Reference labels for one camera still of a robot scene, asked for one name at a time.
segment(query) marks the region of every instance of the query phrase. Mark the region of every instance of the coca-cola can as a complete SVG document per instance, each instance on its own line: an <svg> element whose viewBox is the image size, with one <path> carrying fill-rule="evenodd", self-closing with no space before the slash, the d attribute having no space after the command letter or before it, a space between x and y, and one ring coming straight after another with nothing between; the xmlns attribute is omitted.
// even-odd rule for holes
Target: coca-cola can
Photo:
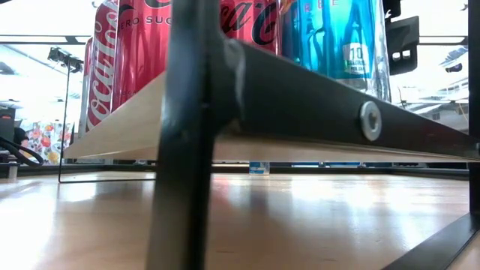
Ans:
<svg viewBox="0 0 480 270"><path fill-rule="evenodd" d="M220 27L228 38L281 54L281 0L221 0Z"/></svg>
<svg viewBox="0 0 480 270"><path fill-rule="evenodd" d="M165 71L171 1L119 0L112 111Z"/></svg>
<svg viewBox="0 0 480 270"><path fill-rule="evenodd" d="M87 106L89 103L90 76L92 74L92 43L90 37L85 44L85 56L83 58L83 82L82 82L82 107L80 109L80 121L78 137L81 138L86 132Z"/></svg>
<svg viewBox="0 0 480 270"><path fill-rule="evenodd" d="M86 131L90 131L110 115L118 5L106 0L95 14L95 32L91 48L92 71L88 92Z"/></svg>

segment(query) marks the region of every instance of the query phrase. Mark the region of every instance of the shiny floor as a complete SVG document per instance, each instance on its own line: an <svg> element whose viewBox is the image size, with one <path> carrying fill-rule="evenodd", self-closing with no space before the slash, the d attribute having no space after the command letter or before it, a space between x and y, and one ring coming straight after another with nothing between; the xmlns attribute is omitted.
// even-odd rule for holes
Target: shiny floor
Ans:
<svg viewBox="0 0 480 270"><path fill-rule="evenodd" d="M153 173L63 181L153 179ZM153 181L0 180L0 269L144 269ZM207 269L381 269L468 211L468 183L215 175ZM480 238L451 267L476 269Z"/></svg>

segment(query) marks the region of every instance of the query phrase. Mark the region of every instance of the wooden shelf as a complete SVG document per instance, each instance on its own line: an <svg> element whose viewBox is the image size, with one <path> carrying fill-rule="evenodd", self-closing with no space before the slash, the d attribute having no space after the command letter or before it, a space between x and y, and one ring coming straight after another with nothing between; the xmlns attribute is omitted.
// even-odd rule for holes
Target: wooden shelf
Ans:
<svg viewBox="0 0 480 270"><path fill-rule="evenodd" d="M66 158L157 158L161 108L166 74L152 80L126 104L65 149ZM470 159L440 154L392 151L329 143L260 139L223 133L214 150L216 161L387 161L467 162Z"/></svg>

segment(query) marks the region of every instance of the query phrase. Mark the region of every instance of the black cable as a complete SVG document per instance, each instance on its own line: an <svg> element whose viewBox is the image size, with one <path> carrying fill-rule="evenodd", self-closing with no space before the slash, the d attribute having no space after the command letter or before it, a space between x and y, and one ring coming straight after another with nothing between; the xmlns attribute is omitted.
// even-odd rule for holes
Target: black cable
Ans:
<svg viewBox="0 0 480 270"><path fill-rule="evenodd" d="M23 162L24 164L29 165L30 167L40 167L44 164L44 159L31 149L23 147L21 145L17 145L14 142L11 142L4 137L0 136L0 146L4 149L7 149L12 155L18 158L19 161ZM34 157L38 163L29 160L25 155L23 155L20 150L29 153L32 157Z"/></svg>

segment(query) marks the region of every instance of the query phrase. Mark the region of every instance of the display rack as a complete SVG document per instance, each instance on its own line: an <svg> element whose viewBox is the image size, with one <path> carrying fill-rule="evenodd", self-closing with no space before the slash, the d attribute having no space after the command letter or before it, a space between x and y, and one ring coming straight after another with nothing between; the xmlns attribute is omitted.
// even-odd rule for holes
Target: display rack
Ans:
<svg viewBox="0 0 480 270"><path fill-rule="evenodd" d="M157 155L147 269L204 268L214 156L237 159L243 151L248 154L239 160L480 161L474 138L480 137L480 37L469 36L468 136L226 39L218 6L175 0L168 74L65 152L69 158ZM469 1L470 33L479 15L480 3ZM98 138L102 145L95 145ZM470 213L386 269L446 269L480 228L479 176L480 167L471 163Z"/></svg>

